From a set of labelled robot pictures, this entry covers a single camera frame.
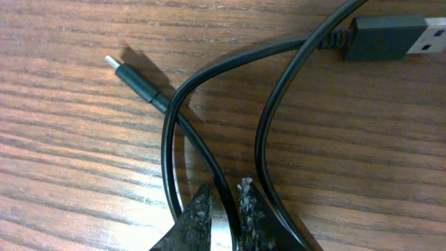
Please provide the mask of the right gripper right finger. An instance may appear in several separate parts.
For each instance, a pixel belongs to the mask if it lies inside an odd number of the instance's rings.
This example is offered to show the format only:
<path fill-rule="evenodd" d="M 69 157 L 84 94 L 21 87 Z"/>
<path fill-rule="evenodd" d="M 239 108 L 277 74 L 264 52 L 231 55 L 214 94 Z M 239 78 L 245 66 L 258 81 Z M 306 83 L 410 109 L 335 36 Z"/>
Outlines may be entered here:
<path fill-rule="evenodd" d="M 304 247 L 277 219 L 252 178 L 243 178 L 240 193 L 240 249 L 244 251 L 301 251 Z"/>

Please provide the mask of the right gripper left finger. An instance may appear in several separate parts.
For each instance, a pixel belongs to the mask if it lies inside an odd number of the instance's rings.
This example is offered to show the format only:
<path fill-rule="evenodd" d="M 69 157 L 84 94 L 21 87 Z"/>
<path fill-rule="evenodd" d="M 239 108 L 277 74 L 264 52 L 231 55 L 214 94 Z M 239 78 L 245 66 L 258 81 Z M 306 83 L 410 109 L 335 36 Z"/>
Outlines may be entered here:
<path fill-rule="evenodd" d="M 210 251 L 211 227 L 211 187 L 204 184 L 174 226 L 150 251 Z"/>

